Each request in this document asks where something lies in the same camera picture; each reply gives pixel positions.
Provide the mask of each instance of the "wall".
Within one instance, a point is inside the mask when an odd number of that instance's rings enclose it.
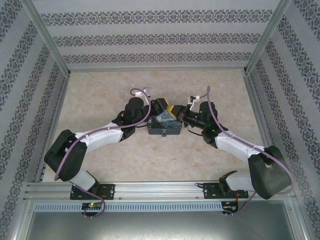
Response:
[[[245,67],[279,0],[35,0],[71,70]]]
[[[297,179],[311,239],[320,239],[319,4],[290,3],[251,73],[271,139]]]
[[[0,239],[33,182],[65,76],[18,0],[0,0]]]

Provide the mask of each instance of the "floor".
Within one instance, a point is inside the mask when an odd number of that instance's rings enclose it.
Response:
[[[76,133],[108,124],[124,110],[131,88],[150,87],[151,99],[167,98],[171,106],[186,105],[188,96],[205,94],[207,85],[219,121],[239,137],[261,145],[240,70],[72,73],[55,138],[65,129]],[[139,128],[127,140],[87,154],[82,167],[98,181],[112,182],[206,181],[218,180],[232,170],[249,172],[240,159],[207,145],[186,128],[180,135],[167,137],[149,135],[147,128]],[[43,181],[54,181],[49,167]]]

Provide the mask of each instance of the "purple cable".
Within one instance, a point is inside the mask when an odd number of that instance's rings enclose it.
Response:
[[[229,210],[225,210],[225,209],[223,209],[223,211],[225,211],[226,213],[231,214],[232,216],[237,215],[237,214],[241,213],[241,212],[244,210],[244,208],[245,208],[245,207],[249,204],[249,202],[255,197],[255,195],[256,195],[256,192],[253,192],[253,194],[251,195],[251,197],[249,198],[249,200],[246,201],[246,203],[245,203],[237,212],[233,213],[233,212],[231,212],[231,211],[229,211]]]
[[[206,93],[205,95],[201,96],[200,99],[203,99],[205,96],[207,96],[208,93]]]
[[[246,145],[247,147],[252,148],[252,149],[258,151],[259,153],[262,153],[263,155],[265,155],[266,157],[270,158],[271,160],[275,161],[278,165],[280,165],[280,167],[288,174],[288,176],[289,176],[289,178],[290,178],[290,180],[291,180],[291,188],[290,188],[288,191],[279,192],[278,195],[285,195],[285,194],[289,194],[289,193],[291,193],[292,191],[294,191],[294,190],[295,190],[295,187],[296,187],[296,181],[295,181],[295,179],[294,179],[294,176],[293,176],[292,173],[290,172],[290,170],[289,170],[288,168],[286,168],[285,165],[283,165],[278,159],[276,159],[275,157],[273,157],[273,156],[271,156],[270,154],[266,153],[265,151],[263,151],[263,150],[255,147],[255,146],[252,145],[252,144],[247,143],[246,141],[243,141],[242,139],[240,139],[240,138],[238,138],[238,137],[236,137],[236,136],[234,136],[234,135],[229,134],[227,131],[225,131],[225,130],[223,129],[223,127],[220,125],[218,119],[216,118],[216,116],[215,116],[215,114],[214,114],[214,111],[213,111],[213,109],[212,109],[212,107],[211,107],[211,104],[210,104],[210,102],[211,102],[211,101],[210,101],[210,89],[211,89],[210,86],[208,86],[208,87],[206,88],[206,97],[207,97],[207,100],[208,100],[208,106],[209,106],[211,115],[212,115],[215,123],[216,123],[217,126],[219,127],[219,129],[220,129],[225,135],[227,135],[229,138],[235,139],[235,140],[238,141],[239,143],[241,143],[241,144],[243,144],[243,145]],[[249,198],[249,200],[243,205],[243,207],[242,207],[237,213],[241,212],[242,209],[248,205],[248,203],[252,200],[252,198],[255,196],[255,194],[256,194],[256,192],[254,192],[254,193],[252,194],[252,196]]]
[[[133,124],[129,124],[129,125],[125,125],[125,126],[102,127],[102,128],[99,128],[99,129],[90,131],[90,132],[88,132],[87,134],[82,135],[81,137],[79,137],[77,140],[74,141],[74,143],[69,147],[68,151],[65,153],[65,155],[64,155],[64,157],[63,157],[63,159],[62,159],[62,161],[61,161],[58,169],[56,170],[56,173],[55,173],[55,176],[54,176],[54,180],[55,180],[55,181],[57,181],[57,180],[59,179],[59,174],[60,174],[60,172],[61,172],[61,169],[63,168],[63,166],[64,166],[64,164],[65,164],[65,162],[66,162],[66,160],[67,160],[67,157],[68,157],[69,154],[70,154],[70,152],[71,152],[72,149],[75,147],[75,145],[76,145],[78,142],[80,142],[82,139],[84,139],[84,138],[86,138],[86,137],[88,137],[88,136],[90,136],[90,135],[92,135],[92,134],[95,134],[95,133],[97,133],[97,132],[101,132],[101,131],[105,131],[105,130],[124,129],[124,128],[135,127],[135,126],[138,126],[139,124],[143,123],[143,122],[148,118],[148,116],[149,116],[149,114],[150,114],[150,112],[151,112],[151,101],[150,101],[149,96],[148,96],[143,90],[141,90],[141,89],[139,89],[139,88],[132,88],[132,89],[130,90],[130,94],[131,94],[131,95],[133,95],[133,93],[132,93],[133,91],[142,92],[142,93],[145,95],[145,97],[146,97],[146,99],[147,99],[147,101],[148,101],[149,108],[148,108],[148,112],[147,112],[147,114],[145,115],[145,117],[144,117],[142,120],[140,120],[140,121],[138,121],[138,122],[136,122],[136,123],[133,123]],[[99,197],[99,196],[97,196],[97,195],[95,195],[95,194],[93,194],[93,193],[91,193],[91,192],[88,192],[88,191],[84,190],[83,188],[81,188],[81,187],[78,186],[78,185],[75,185],[75,184],[73,184],[73,185],[74,185],[76,188],[78,188],[78,189],[80,189],[81,191],[83,191],[84,193],[89,194],[89,195],[91,195],[91,196],[93,196],[93,197],[95,197],[95,198],[97,198],[97,199],[100,199],[100,200],[102,201],[103,210],[102,210],[101,212],[97,213],[95,216],[92,216],[91,218],[93,218],[93,217],[95,218],[95,217],[99,216],[100,214],[102,214],[102,213],[104,212],[104,210],[106,209],[106,203],[105,203],[105,201],[103,200],[103,198],[101,198],[101,197]]]

